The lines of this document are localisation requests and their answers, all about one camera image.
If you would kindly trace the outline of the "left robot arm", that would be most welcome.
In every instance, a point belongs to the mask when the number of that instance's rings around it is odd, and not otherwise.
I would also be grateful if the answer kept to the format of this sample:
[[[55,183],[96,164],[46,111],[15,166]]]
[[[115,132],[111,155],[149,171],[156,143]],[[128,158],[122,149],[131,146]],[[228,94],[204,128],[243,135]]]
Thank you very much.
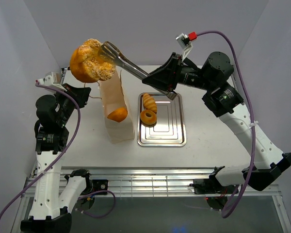
[[[59,191],[63,155],[76,137],[68,137],[66,124],[74,111],[79,114],[87,104],[91,88],[64,84],[62,89],[51,89],[54,94],[43,95],[35,103],[37,177],[28,219],[20,224],[24,233],[70,232],[71,212],[78,197],[93,189],[88,171],[79,169],[66,177],[66,187]]]

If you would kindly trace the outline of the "fake ring donut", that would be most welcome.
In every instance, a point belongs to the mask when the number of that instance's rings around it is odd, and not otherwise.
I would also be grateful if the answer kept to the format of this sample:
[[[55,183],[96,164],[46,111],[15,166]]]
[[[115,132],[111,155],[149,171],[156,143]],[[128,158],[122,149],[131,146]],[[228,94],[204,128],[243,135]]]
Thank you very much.
[[[154,125],[157,122],[157,115],[151,110],[143,110],[140,113],[140,120],[145,125]]]

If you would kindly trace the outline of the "long fake baguette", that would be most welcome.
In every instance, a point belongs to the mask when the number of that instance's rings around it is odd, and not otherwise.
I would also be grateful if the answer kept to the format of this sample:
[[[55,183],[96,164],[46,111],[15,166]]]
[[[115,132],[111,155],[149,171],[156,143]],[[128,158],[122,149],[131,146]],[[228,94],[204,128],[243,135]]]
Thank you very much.
[[[128,116],[128,111],[125,107],[120,107],[110,114],[108,114],[107,119],[115,121],[115,122],[122,122]]]

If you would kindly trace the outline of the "fake sesame round bread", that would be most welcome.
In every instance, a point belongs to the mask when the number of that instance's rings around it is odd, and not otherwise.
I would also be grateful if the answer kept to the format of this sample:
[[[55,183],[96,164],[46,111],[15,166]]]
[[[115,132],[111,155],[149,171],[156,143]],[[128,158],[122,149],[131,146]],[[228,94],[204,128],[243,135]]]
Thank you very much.
[[[104,62],[98,55],[102,43],[90,38],[71,55],[70,71],[82,83],[106,81],[115,74],[115,66]]]

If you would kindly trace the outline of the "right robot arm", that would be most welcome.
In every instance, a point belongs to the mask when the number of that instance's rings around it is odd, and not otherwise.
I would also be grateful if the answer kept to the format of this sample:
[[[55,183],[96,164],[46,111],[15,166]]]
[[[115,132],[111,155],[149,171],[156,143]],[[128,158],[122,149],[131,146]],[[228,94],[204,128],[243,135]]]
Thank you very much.
[[[226,124],[243,147],[254,155],[253,165],[221,166],[202,185],[215,193],[227,186],[247,183],[257,191],[264,190],[291,166],[291,152],[284,153],[274,145],[263,130],[251,121],[243,98],[227,80],[234,72],[229,57],[212,52],[201,68],[181,55],[172,53],[159,68],[150,72],[142,82],[165,94],[175,95],[178,84],[205,90],[202,100],[206,107]]]

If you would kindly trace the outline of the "metal tongs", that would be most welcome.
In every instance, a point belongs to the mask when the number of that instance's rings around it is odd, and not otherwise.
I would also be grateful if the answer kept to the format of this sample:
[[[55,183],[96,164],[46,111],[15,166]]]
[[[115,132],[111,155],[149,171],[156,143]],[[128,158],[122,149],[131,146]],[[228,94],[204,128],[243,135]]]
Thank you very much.
[[[123,68],[142,82],[149,76],[146,71],[127,59],[122,52],[109,41],[104,42],[97,53],[104,62]]]

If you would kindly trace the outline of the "brown paper bag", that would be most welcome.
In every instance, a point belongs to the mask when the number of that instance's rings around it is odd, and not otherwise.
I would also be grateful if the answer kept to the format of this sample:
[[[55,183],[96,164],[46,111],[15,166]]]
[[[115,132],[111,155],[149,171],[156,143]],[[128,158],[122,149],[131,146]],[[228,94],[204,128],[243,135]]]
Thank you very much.
[[[129,101],[122,87],[121,72],[115,72],[106,81],[98,82],[99,96],[90,95],[102,103],[104,124],[113,144],[133,140],[135,130]]]

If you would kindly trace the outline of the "small fake croissant roll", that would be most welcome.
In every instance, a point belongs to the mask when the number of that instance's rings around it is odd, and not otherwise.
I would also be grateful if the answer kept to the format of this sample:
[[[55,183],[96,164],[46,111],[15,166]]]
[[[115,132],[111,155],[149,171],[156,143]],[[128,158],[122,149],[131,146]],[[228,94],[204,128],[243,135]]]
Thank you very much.
[[[148,93],[143,94],[143,106],[146,110],[150,110],[154,113],[157,113],[157,105],[152,96]]]

